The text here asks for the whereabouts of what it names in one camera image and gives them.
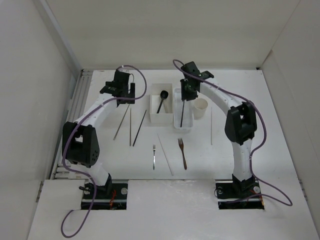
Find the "black chopstick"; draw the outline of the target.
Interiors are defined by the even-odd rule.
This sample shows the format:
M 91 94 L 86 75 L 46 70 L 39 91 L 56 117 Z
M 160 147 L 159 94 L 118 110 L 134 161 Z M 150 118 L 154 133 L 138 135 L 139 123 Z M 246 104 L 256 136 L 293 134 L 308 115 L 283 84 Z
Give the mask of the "black chopstick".
M 134 141 L 133 141 L 133 144 L 132 144 L 132 146 L 133 146 L 133 147 L 136 145 L 137 138 L 138 138 L 138 136 L 139 136 L 139 133 L 140 133 L 140 130 L 141 130 L 142 124 L 143 124 L 143 122 L 144 122 L 144 119 L 145 119 L 146 113 L 147 113 L 147 110 L 145 110 L 145 111 L 144 111 L 143 117 L 142 117 L 141 122 L 140 122 L 140 124 L 139 124 L 138 130 L 137 130 L 137 133 L 136 133 L 136 135 L 135 135 L 135 138 L 134 138 Z
M 185 100 L 182 101 L 182 110 L 181 110 L 181 118 L 180 118 L 180 128 L 183 126 L 183 118 L 184 118 L 184 109 L 185 109 Z

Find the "silver chopstick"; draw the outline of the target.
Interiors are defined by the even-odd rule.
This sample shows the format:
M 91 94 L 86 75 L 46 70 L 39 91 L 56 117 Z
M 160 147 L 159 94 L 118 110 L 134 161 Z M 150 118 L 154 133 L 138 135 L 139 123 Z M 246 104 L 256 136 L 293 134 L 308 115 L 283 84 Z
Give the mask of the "silver chopstick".
M 210 144 L 213 145 L 213 108 L 210 109 Z
M 132 146 L 132 108 L 129 111 L 129 146 Z

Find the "black spoon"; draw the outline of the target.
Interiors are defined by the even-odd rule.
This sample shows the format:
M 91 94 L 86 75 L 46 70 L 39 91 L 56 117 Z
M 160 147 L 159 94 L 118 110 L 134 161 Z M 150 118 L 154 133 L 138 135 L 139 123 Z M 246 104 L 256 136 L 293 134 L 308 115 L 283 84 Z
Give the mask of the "black spoon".
M 163 101 L 166 100 L 169 96 L 169 93 L 166 91 L 166 90 L 162 90 L 161 93 L 160 93 L 160 103 L 159 103 L 159 106 L 158 106 L 158 109 L 157 109 L 157 114 L 160 112 L 161 110 L 161 107 L 163 105 Z

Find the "grey metal chopstick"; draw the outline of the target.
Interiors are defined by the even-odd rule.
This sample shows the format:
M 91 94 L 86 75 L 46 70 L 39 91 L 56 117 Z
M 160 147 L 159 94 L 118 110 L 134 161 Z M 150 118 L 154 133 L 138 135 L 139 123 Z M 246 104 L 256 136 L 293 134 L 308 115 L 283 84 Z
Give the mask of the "grey metal chopstick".
M 121 126 L 122 126 L 122 124 L 123 124 L 123 121 L 124 121 L 124 119 L 125 119 L 125 117 L 126 117 L 126 114 L 127 114 L 127 112 L 128 112 L 129 107 L 130 107 L 130 105 L 128 104 L 128 106 L 127 106 L 127 108 L 126 108 L 126 110 L 125 110 L 125 112 L 124 112 L 124 114 L 123 114 L 123 117 L 122 117 L 122 119 L 121 119 L 121 121 L 120 121 L 120 123 L 119 123 L 119 126 L 118 126 L 118 128 L 117 128 L 117 130 L 116 130 L 116 133 L 115 133 L 115 135 L 114 135 L 114 137 L 113 137 L 113 140 L 114 140 L 114 141 L 116 140 L 116 138 L 117 138 L 117 136 L 118 136 L 118 134 L 119 134 L 120 128 L 121 128 Z

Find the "beige spoon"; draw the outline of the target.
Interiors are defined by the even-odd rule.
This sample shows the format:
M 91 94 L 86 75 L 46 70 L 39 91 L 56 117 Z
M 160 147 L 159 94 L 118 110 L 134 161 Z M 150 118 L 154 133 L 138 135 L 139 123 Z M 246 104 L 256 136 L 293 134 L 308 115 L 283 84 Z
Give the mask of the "beige spoon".
M 163 105 L 164 105 L 164 110 L 165 110 L 165 113 L 166 114 L 169 114 L 170 111 L 169 111 L 169 108 L 168 108 L 168 103 L 166 100 L 163 101 Z

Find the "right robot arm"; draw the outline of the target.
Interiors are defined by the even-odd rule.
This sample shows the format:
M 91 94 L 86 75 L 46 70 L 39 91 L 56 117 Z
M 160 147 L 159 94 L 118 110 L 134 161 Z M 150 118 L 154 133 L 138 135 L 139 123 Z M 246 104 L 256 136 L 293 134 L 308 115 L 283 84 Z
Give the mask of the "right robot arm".
M 235 196 L 243 197 L 255 183 L 249 160 L 252 139 L 257 130 L 253 104 L 210 82 L 214 75 L 209 71 L 200 72 L 193 61 L 183 64 L 179 70 L 184 75 L 184 79 L 180 80 L 183 101 L 195 100 L 201 93 L 226 115 L 224 132 L 232 144 L 234 157 L 231 190 Z

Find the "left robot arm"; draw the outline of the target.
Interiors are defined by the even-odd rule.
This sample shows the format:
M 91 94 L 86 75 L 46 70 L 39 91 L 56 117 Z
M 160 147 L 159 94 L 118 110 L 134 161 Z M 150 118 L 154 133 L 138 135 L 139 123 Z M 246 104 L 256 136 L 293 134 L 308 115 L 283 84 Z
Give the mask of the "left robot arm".
M 112 81 L 106 81 L 93 105 L 76 121 L 67 121 L 62 130 L 62 165 L 71 173 L 90 181 L 84 190 L 107 198 L 112 192 L 111 175 L 99 163 L 98 128 L 119 105 L 134 104 L 135 83 L 129 72 L 116 69 Z

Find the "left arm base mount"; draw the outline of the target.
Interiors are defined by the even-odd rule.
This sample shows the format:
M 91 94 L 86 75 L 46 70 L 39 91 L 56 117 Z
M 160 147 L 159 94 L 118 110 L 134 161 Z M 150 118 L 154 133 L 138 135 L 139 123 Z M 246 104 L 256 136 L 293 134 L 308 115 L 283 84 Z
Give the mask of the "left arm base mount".
M 80 207 L 82 210 L 88 210 L 94 196 L 94 187 L 91 182 L 86 182 L 79 189 L 83 191 Z M 96 197 L 92 210 L 126 210 L 128 196 L 127 181 L 113 181 L 109 193 L 97 189 Z

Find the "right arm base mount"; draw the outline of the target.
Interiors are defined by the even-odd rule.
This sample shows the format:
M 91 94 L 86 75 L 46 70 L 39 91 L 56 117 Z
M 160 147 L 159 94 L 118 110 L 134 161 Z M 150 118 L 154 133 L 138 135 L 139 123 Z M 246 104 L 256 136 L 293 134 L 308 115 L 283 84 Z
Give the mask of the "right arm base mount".
M 217 197 L 219 210 L 264 210 L 261 189 L 256 180 L 253 186 L 244 192 L 238 193 L 233 188 L 232 180 L 217 180 L 214 194 Z

